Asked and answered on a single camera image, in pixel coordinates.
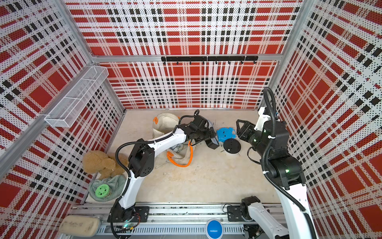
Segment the bright blue round alarm clock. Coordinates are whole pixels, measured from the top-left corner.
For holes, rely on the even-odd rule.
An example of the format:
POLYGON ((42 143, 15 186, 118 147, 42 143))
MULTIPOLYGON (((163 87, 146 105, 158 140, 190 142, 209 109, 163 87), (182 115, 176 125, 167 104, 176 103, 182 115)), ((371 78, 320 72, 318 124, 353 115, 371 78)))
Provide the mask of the bright blue round alarm clock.
POLYGON ((222 127, 217 130, 218 141, 224 143, 228 139, 236 138, 236 131, 232 127, 222 127))

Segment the white round clock black back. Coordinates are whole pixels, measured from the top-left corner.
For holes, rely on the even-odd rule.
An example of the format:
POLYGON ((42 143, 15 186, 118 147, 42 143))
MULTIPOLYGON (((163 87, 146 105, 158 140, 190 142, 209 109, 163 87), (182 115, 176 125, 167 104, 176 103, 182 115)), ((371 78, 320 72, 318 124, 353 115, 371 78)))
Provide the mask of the white round clock black back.
POLYGON ((238 140, 230 138, 224 141, 223 148, 227 153, 238 154, 241 151, 241 144, 238 140))

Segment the beige canvas bag orange handles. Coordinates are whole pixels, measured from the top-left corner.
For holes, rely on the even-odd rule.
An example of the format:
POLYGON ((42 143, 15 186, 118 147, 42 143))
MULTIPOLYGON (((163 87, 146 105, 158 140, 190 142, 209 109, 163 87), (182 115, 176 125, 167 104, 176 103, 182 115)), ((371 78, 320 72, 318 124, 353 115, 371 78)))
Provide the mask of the beige canvas bag orange handles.
POLYGON ((153 139, 149 147, 155 156, 165 153, 167 160, 177 167, 188 167, 194 156, 194 147, 178 128, 180 118, 174 114, 162 113, 153 119, 153 139))

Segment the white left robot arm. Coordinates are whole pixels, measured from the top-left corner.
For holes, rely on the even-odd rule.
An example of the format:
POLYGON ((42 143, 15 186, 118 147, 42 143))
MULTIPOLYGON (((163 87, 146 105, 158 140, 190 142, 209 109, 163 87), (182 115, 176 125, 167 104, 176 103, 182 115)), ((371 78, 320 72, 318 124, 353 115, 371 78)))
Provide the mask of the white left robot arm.
POLYGON ((183 116, 178 124, 171 128, 170 132, 155 139, 145 141, 127 142, 119 146, 115 152, 115 159, 127 173, 127 179, 121 195, 115 200, 107 221, 109 223, 121 223, 129 221, 136 216, 142 216, 135 210, 136 197, 147 175, 154 169, 155 157, 171 147, 181 143, 195 142, 195 145, 203 141, 209 148, 216 149, 213 140, 216 132, 209 121, 199 115, 196 110, 193 115, 183 116), (128 158, 128 166, 119 160, 119 152, 126 146, 133 145, 128 158))

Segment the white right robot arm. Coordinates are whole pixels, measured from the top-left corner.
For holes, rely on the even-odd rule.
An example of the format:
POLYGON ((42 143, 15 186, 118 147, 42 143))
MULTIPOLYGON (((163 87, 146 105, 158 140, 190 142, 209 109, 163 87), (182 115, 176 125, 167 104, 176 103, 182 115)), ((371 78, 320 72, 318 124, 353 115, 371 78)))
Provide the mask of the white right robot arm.
POLYGON ((287 226, 279 223, 255 196, 242 199, 242 218, 256 222, 271 239, 317 239, 302 165, 288 152, 289 132, 279 120, 276 98, 269 87, 263 89, 263 97, 266 105, 258 111, 257 123, 237 120, 237 135, 261 156, 257 164, 277 192, 287 226))

